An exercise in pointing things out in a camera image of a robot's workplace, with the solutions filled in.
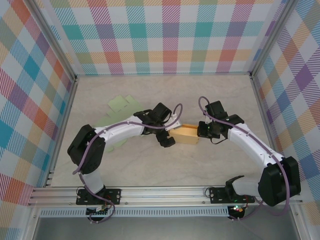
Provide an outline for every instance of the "yellow box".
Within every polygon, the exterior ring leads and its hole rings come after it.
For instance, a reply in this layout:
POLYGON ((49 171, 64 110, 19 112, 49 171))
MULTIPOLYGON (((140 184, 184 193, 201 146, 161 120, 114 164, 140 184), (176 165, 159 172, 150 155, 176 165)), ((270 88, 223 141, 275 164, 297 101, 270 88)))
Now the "yellow box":
POLYGON ((178 129, 170 130, 169 135, 174 138, 176 143, 197 144, 199 141, 197 128, 197 125, 183 124, 178 129))

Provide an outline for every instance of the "purple cable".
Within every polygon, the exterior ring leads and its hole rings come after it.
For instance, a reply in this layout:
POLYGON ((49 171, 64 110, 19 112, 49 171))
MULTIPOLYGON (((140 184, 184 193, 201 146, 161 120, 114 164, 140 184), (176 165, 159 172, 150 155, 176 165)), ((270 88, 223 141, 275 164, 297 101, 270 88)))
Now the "purple cable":
POLYGON ((116 206, 115 206, 115 204, 114 204, 112 201, 110 201, 110 200, 108 200, 108 199, 105 199, 105 198, 103 198, 103 197, 101 197, 101 196, 98 196, 98 195, 96 195, 95 193, 93 193, 93 192, 87 187, 86 182, 85 182, 85 180, 84 180, 84 177, 82 176, 81 173, 79 174, 79 177, 80 177, 81 182, 82 182, 83 185, 84 185, 84 188, 85 188, 92 196, 96 197, 97 199, 100 199, 100 200, 102 200, 102 201, 107 202, 108 204, 110 204, 110 205, 113 207, 112 213, 111 213, 109 216, 104 217, 104 218, 103 218, 102 220, 100 220, 100 221, 93 221, 93 220, 91 219, 91 215, 92 215, 93 213, 91 213, 91 214, 89 215, 90 221, 91 221, 92 223, 95 223, 95 224, 100 224, 100 223, 103 223, 103 222, 107 221, 108 219, 110 219, 110 218, 112 217, 112 215, 115 214, 115 212, 116 212, 116 206))
POLYGON ((97 137, 99 137, 102 133, 104 133, 105 131, 108 131, 114 127, 117 127, 117 126, 120 126, 120 125, 129 125, 129 124, 134 124, 134 125, 138 125, 138 126, 142 126, 142 127, 146 127, 146 128, 150 128, 150 129, 166 129, 166 128, 169 128, 171 127, 172 125, 174 125, 181 117, 181 114, 182 114, 182 110, 183 110, 183 106, 181 103, 177 104, 173 110, 173 114, 176 113, 176 110, 177 108, 180 106, 180 112, 176 118, 176 120, 174 120, 172 123, 170 123, 169 125, 167 126, 149 126, 149 125, 146 125, 146 124, 143 124, 143 123, 139 123, 139 122, 134 122, 134 121, 129 121, 129 122, 126 122, 126 121, 122 121, 122 122, 118 122, 114 125, 111 125, 111 126, 108 126, 107 128, 101 130, 100 132, 98 132, 89 142, 89 144, 87 145, 85 151, 84 151, 84 154, 82 156, 82 159, 79 163, 79 166, 76 168, 76 170, 74 170, 72 172, 73 175, 75 175, 76 173, 80 172, 84 162, 85 162, 85 159, 86 159, 86 156, 88 154, 88 151, 91 147, 91 145, 93 144, 93 142, 97 139, 97 137))
MULTIPOLYGON (((269 212, 274 215, 274 216, 281 216, 283 214, 286 213, 286 211, 288 210, 289 208, 289 201, 290 201, 290 188, 289 188, 289 180, 288 180, 288 177, 287 177, 287 174, 286 174, 286 171, 284 169, 284 167, 281 165, 281 163, 279 162, 279 160, 272 154, 272 152, 265 146, 263 145, 255 136, 251 135, 248 131, 244 130, 243 128, 237 126, 237 125, 234 125, 230 122, 227 122, 227 121, 221 121, 219 119, 216 119, 212 116, 210 116, 201 106, 201 99, 205 99, 207 101, 208 104, 210 104, 208 98, 206 98, 205 96, 201 96, 199 97, 199 100, 198 100, 198 104, 199 104, 199 107, 201 109, 201 111, 203 112, 204 115, 206 115, 208 118, 210 118, 211 120, 213 121, 216 121, 217 123, 221 123, 221 124, 225 124, 225 125, 229 125, 233 128, 236 128, 238 130, 240 130, 241 132, 245 133, 246 135, 248 135, 249 137, 251 137, 257 144, 259 144, 260 147, 262 147, 269 155, 271 155, 272 159, 275 160, 276 164, 279 166, 281 172, 282 172, 282 175, 283 175, 283 179, 284 179, 284 183, 285 183, 285 190, 286 190, 286 196, 285 196, 285 205, 284 205, 284 208, 281 212, 273 212, 273 211, 270 211, 269 212)), ((259 203, 259 206, 263 206, 263 201, 258 201, 256 199, 256 201, 259 203)))

